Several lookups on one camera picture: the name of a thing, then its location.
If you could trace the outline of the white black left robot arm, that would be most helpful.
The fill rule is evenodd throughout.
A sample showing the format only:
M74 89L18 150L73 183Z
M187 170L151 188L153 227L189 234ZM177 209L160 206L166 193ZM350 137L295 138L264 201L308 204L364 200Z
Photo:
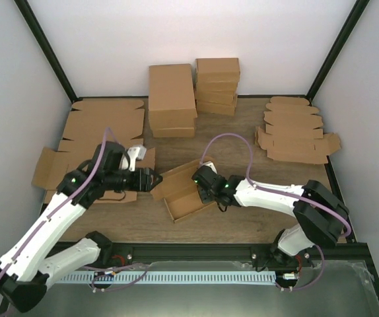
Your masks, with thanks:
M106 192L149 192L162 182L152 168L138 167L147 150L99 144L91 159L68 172L51 201L26 234L0 257L0 294L21 313L33 309L62 277L89 265L101 270L113 259L113 244L92 231L71 247L49 252L65 231Z

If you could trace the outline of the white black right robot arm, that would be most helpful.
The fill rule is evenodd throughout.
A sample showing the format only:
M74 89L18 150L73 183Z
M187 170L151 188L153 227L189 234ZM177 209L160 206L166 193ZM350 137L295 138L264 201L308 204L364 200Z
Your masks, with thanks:
M304 186L279 186L236 175L226 179L212 162L202 164L191 179L201 202L214 201L222 212L230 206L259 207L295 218L297 224L281 230L270 247L270 257L280 266L290 264L307 248L333 248L344 230L351 232L349 209L315 180Z

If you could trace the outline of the small brown cardboard box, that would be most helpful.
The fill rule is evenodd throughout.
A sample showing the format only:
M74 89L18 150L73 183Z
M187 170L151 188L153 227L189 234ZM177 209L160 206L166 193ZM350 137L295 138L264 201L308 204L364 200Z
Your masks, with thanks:
M154 200L163 200L173 223L216 206L214 201L203 203L199 197L197 184L191 179L198 168L196 159L162 173L162 182L151 190Z

